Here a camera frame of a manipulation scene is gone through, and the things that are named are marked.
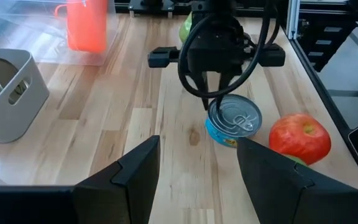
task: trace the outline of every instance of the red apple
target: red apple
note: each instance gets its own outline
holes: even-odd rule
[[[269,148],[295,156],[310,165],[327,156],[331,139],[324,127],[308,114],[291,114],[270,130]]]

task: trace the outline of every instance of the pull tab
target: pull tab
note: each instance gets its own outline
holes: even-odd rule
[[[243,115],[237,115],[233,119],[233,123],[246,131],[253,131],[254,124],[252,124],[251,121],[255,121],[255,120],[256,118],[250,119],[250,116],[245,117]]]

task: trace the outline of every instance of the gray storage bin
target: gray storage bin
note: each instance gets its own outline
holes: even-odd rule
[[[21,137],[48,98],[49,91],[31,54],[25,50],[0,49],[0,58],[19,69],[16,76],[0,93],[0,143]],[[21,81],[29,86],[13,105],[9,95]]]

